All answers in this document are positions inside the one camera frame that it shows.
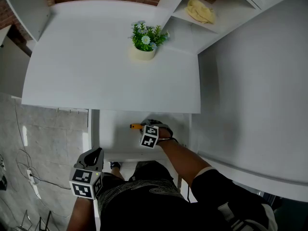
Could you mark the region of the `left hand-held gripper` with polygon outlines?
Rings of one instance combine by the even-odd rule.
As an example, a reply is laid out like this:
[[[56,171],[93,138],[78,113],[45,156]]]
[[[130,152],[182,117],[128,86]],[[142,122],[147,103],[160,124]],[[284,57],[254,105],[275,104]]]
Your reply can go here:
[[[95,199],[103,187],[103,149],[82,153],[71,168],[69,184],[74,196]]]

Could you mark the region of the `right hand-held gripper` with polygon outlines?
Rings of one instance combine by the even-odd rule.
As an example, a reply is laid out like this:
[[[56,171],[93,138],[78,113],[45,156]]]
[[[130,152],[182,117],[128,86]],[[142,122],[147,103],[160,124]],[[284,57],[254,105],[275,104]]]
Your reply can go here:
[[[145,119],[141,122],[142,131],[141,131],[141,139],[140,139],[140,146],[147,147],[147,148],[154,148],[159,138],[159,129],[164,128],[166,129],[170,136],[171,136],[171,129],[168,125],[163,123],[159,123],[159,121],[154,119]]]

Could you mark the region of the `person's right hand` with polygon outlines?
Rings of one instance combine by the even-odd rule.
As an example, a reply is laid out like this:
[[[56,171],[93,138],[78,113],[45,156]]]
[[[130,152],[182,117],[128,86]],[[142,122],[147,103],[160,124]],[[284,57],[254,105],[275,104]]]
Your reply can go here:
[[[159,128],[159,139],[167,139],[172,137],[169,130],[166,128]]]

